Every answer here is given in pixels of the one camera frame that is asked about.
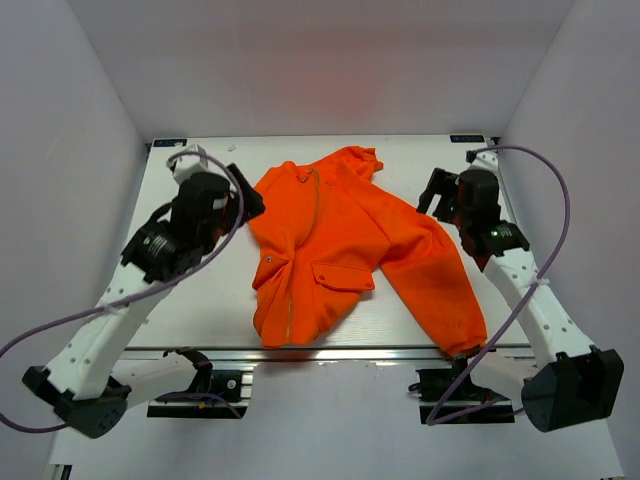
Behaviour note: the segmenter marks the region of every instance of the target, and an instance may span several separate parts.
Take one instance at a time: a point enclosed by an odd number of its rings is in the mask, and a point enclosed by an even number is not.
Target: white backdrop
[[[572,198],[572,225],[552,267],[570,315],[625,373],[609,426],[627,478],[640,478],[640,3],[577,1],[507,128],[504,141],[546,153]],[[556,182],[535,160],[501,165],[538,258],[562,223]]]
[[[69,0],[154,136],[501,134],[571,0]]]
[[[144,145],[64,0],[0,2],[0,345],[95,305],[122,241]],[[0,362],[0,409],[54,425],[20,383],[71,334],[39,335]],[[51,435],[0,425],[0,478],[41,478]]]

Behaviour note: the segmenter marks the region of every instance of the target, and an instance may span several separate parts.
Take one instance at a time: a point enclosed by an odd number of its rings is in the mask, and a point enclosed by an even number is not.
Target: orange shirt
[[[377,266],[442,350],[486,340],[455,245],[434,219],[371,183],[380,169],[373,148],[346,147],[271,168],[256,186],[266,211],[249,222],[261,253],[253,324],[265,347],[327,332],[375,288]]]

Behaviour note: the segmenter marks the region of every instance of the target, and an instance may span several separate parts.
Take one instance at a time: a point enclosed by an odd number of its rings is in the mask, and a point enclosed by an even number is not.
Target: white table
[[[374,182],[384,190],[416,205],[431,172],[441,167],[460,172],[467,167],[465,152],[480,143],[452,143],[447,135],[334,136],[265,138],[191,138],[225,164],[235,162],[251,184],[285,160],[305,164],[346,145],[375,147],[384,169]],[[177,193],[177,185],[165,167],[167,158],[184,147],[153,147],[136,204],[129,237],[151,212]],[[503,208],[505,218],[507,211]],[[445,229],[459,244],[455,228]],[[495,332],[509,309],[494,286],[460,249],[473,289],[482,307],[489,334]],[[259,250],[248,228],[243,228],[214,262],[179,285],[150,315],[130,348],[164,348],[190,345],[199,348],[259,348],[252,318],[256,307],[251,282]],[[410,347],[433,346],[386,278],[374,272],[376,290],[312,347]],[[518,325],[507,331],[501,345],[527,345]]]

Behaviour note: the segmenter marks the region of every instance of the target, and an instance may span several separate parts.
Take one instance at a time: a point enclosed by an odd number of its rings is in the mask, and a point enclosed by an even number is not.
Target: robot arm
[[[197,146],[187,150],[193,149],[201,151]],[[208,171],[206,162],[184,156],[168,166],[180,185],[178,195],[133,235],[99,306],[172,284],[213,251],[238,215],[237,194],[226,178]],[[242,188],[242,223],[263,213],[262,197],[235,165],[227,168]],[[46,366],[30,367],[23,383],[53,406],[67,425],[91,438],[110,431],[128,408],[199,384],[210,377],[212,366],[206,356],[189,348],[114,370],[137,330],[171,290],[90,317]]]
[[[622,378],[622,360],[615,350],[600,351],[546,282],[538,280],[526,238],[515,224],[500,220],[495,155],[469,153],[471,166],[460,175],[433,172],[417,211],[426,213],[440,195],[434,216],[456,225],[463,249],[509,307],[513,310],[530,295],[517,320],[536,359],[532,368],[489,352],[471,371],[471,381],[522,404],[544,432],[608,417]],[[531,295],[533,282],[539,285]]]

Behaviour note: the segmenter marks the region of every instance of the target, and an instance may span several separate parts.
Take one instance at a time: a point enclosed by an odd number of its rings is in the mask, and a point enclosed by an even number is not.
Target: wire
[[[551,161],[549,161],[539,153],[531,150],[530,148],[521,147],[518,145],[492,145],[490,147],[479,148],[475,150],[475,153],[477,154],[481,152],[495,151],[495,150],[518,150],[518,151],[527,153],[533,157],[536,157],[538,160],[544,163],[547,167],[549,167],[549,169],[551,169],[556,179],[558,180],[558,183],[560,184],[560,188],[562,189],[562,196],[564,197],[564,222],[562,224],[562,232],[560,233],[560,238],[558,239],[558,242],[556,243],[556,246],[554,247],[553,251],[549,255],[549,258],[547,258],[547,261],[544,262],[544,264],[536,274],[537,281],[531,284],[531,286],[529,287],[529,290],[527,290],[527,292],[520,299],[518,304],[513,308],[511,315],[509,315],[507,320],[498,329],[498,331],[491,338],[491,340],[489,340],[487,344],[484,347],[482,347],[482,349],[478,352],[478,354],[475,357],[473,357],[471,362],[469,362],[469,365],[467,365],[467,368],[465,368],[462,371],[462,373],[453,381],[453,383],[444,392],[444,394],[442,394],[442,397],[440,397],[440,400],[438,400],[435,407],[433,408],[433,410],[431,410],[431,412],[429,413],[429,416],[427,417],[427,422],[426,422],[427,425],[438,425],[442,422],[452,420],[462,415],[466,415],[467,413],[477,412],[479,410],[482,410],[484,408],[491,406],[491,403],[487,402],[481,405],[477,405],[475,407],[461,410],[456,413],[452,413],[450,415],[446,415],[441,418],[436,418],[436,415],[438,414],[442,406],[445,404],[445,402],[449,400],[453,392],[455,392],[457,388],[462,384],[464,379],[469,376],[471,371],[476,367],[476,365],[478,365],[480,360],[482,360],[482,358],[487,354],[487,352],[489,352],[491,349],[495,347],[500,337],[504,335],[504,333],[513,324],[516,318],[518,318],[518,315],[520,314],[520,312],[522,312],[527,302],[531,299],[536,289],[539,287],[540,284],[538,282],[544,277],[544,275],[547,273],[547,270],[549,270],[549,267],[551,266],[551,264],[555,261],[556,257],[558,256],[558,253],[560,252],[560,249],[562,248],[562,245],[564,244],[567,238],[567,234],[569,233],[569,222],[571,220],[571,202],[569,200],[569,188],[567,187],[567,183],[565,182],[558,168],[553,163],[551,163]]]
[[[205,268],[207,265],[209,265],[213,261],[213,259],[215,259],[218,255],[220,255],[220,252],[222,252],[222,250],[224,250],[225,247],[229,244],[229,242],[231,241],[233,236],[236,234],[236,231],[240,228],[240,224],[242,223],[242,216],[243,216],[243,212],[244,212],[244,195],[242,194],[242,188],[241,188],[240,183],[238,182],[238,180],[233,176],[233,174],[229,171],[229,169],[227,169],[227,167],[225,167],[222,164],[222,162],[220,162],[220,160],[218,160],[218,159],[216,159],[216,158],[214,158],[211,155],[208,155],[206,153],[198,152],[198,151],[191,151],[191,150],[182,151],[182,152],[178,152],[178,153],[172,155],[171,157],[169,157],[169,160],[167,160],[167,162],[175,161],[177,158],[183,157],[183,156],[197,156],[197,157],[200,157],[200,158],[202,158],[204,160],[207,160],[210,163],[213,163],[220,170],[222,170],[222,172],[227,176],[227,178],[231,181],[233,186],[236,188],[236,193],[238,195],[238,215],[236,216],[236,221],[234,222],[233,226],[231,227],[231,230],[229,230],[229,233],[224,238],[222,243],[218,246],[218,248],[216,248],[213,252],[211,252],[211,254],[202,263],[200,263],[199,265],[196,265],[194,268],[192,268],[188,272],[186,272],[183,275],[180,275],[180,276],[174,278],[173,280],[170,280],[170,281],[168,281],[166,283],[162,283],[160,285],[156,285],[155,287],[151,287],[151,288],[145,290],[144,292],[135,293],[133,295],[128,295],[126,297],[123,297],[123,298],[121,298],[119,300],[116,300],[114,302],[111,302],[109,304],[100,305],[98,307],[90,308],[88,310],[84,310],[82,312],[78,312],[78,313],[75,313],[73,315],[69,315],[67,317],[63,317],[63,318],[60,318],[58,320],[54,320],[54,321],[49,322],[49,323],[45,323],[44,325],[40,325],[39,327],[32,328],[31,330],[28,330],[28,331],[24,332],[23,334],[18,335],[13,340],[10,340],[4,347],[0,348],[0,359],[9,350],[11,350],[13,347],[15,347],[17,344],[19,344],[20,342],[26,340],[27,338],[30,338],[30,337],[32,337],[34,335],[37,335],[38,333],[44,332],[46,330],[51,330],[52,328],[56,328],[56,327],[59,327],[61,325],[66,325],[67,323],[75,322],[77,320],[81,320],[83,318],[86,318],[86,317],[89,317],[89,316],[92,316],[92,315],[96,315],[98,313],[102,313],[105,310],[111,310],[111,309],[117,309],[117,308],[124,307],[125,305],[127,305],[129,303],[138,302],[138,301],[143,300],[143,299],[145,299],[147,297],[151,297],[151,296],[156,295],[156,294],[158,294],[160,292],[164,292],[165,290],[168,290],[168,289],[170,289],[172,287],[175,287],[177,284],[179,284],[183,280],[186,280],[187,278],[191,277],[195,273],[197,273],[200,270],[202,270],[203,268]],[[9,428],[11,428],[13,430],[16,430],[18,432],[33,433],[33,434],[56,432],[58,430],[61,430],[61,429],[65,428],[65,426],[66,426],[66,425],[56,425],[54,427],[46,427],[46,428],[25,427],[23,425],[20,425],[18,423],[13,422],[10,419],[8,419],[2,412],[0,412],[0,423],[3,423],[7,427],[9,427]]]
[[[231,413],[233,413],[233,415],[238,420],[242,419],[242,415],[240,415],[240,412],[238,412],[238,410],[236,410],[233,405],[231,405],[224,398],[222,398],[220,395],[216,395],[215,393],[173,392],[173,393],[166,393],[161,397],[156,398],[156,400],[159,402],[162,402],[166,400],[182,400],[182,399],[200,400],[201,398],[210,398],[211,400],[222,403],[225,407],[227,407],[231,411]]]

